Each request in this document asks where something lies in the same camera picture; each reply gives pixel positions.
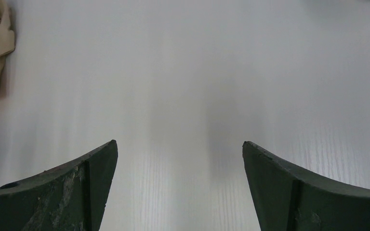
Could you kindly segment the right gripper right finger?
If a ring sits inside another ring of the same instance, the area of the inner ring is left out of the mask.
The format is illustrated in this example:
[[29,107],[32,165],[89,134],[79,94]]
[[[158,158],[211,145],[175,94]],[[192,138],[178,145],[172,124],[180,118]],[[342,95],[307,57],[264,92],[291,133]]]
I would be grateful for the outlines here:
[[250,141],[242,155],[261,230],[370,231],[370,189],[324,177]]

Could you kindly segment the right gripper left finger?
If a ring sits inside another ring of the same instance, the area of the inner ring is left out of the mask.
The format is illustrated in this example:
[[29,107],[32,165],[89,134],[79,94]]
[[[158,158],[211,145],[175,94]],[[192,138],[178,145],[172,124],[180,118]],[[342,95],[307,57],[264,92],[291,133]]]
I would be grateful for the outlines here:
[[115,140],[0,187],[0,231],[97,231],[118,160]]

